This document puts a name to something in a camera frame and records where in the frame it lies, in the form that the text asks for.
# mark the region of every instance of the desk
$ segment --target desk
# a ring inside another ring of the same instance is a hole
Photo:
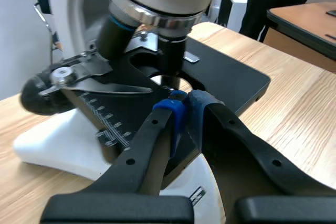
[[[336,75],[212,23],[190,36],[269,75],[266,94],[241,120],[317,180],[336,188]],[[38,223],[48,198],[91,182],[23,164],[12,141],[48,117],[25,112],[18,96],[0,102],[0,223]]]
[[[327,15],[336,2],[273,8],[267,17],[275,23],[264,43],[330,72],[336,72],[336,17]]]

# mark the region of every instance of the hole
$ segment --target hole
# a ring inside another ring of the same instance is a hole
[[[272,164],[277,166],[277,167],[280,167],[282,165],[282,162],[280,160],[275,159],[275,160],[272,161]]]
[[[162,75],[154,75],[151,77],[151,80],[155,82],[157,85],[161,85]],[[183,78],[180,78],[180,84],[178,85],[178,88],[187,93],[193,90],[191,84]]]
[[[126,160],[126,164],[127,165],[134,165],[135,164],[135,160],[133,158],[130,158],[130,159]]]

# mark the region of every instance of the metal bracket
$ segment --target metal bracket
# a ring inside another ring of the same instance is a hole
[[[107,61],[98,57],[95,51],[82,52],[79,58],[81,63],[55,69],[50,75],[53,85],[39,94],[45,97],[60,89],[112,94],[146,94],[152,92],[150,88],[116,83],[102,84],[90,78],[113,71]]]

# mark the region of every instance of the microscope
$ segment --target microscope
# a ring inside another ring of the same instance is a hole
[[[211,0],[50,1],[68,58],[30,79],[21,102],[58,115],[14,149],[25,162],[95,182],[54,196],[41,223],[222,223],[224,210],[228,223],[287,223],[327,199],[280,196],[335,195],[238,119],[270,79],[187,37]],[[136,33],[142,24],[153,30]],[[179,92],[182,79],[209,96]],[[191,131],[180,127],[186,111],[197,122]],[[272,196],[235,208],[260,195]],[[294,212],[272,207],[290,202]]]

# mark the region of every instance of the microscope base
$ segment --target microscope base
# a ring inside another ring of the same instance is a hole
[[[97,129],[79,111],[58,114],[20,135],[13,144],[23,162],[96,180],[109,167],[96,140]]]
[[[96,140],[96,128],[77,109],[59,114],[20,135],[13,144],[23,162],[47,166],[90,180],[109,167]],[[199,154],[160,195],[185,196],[195,204],[195,223],[224,223],[215,177]]]

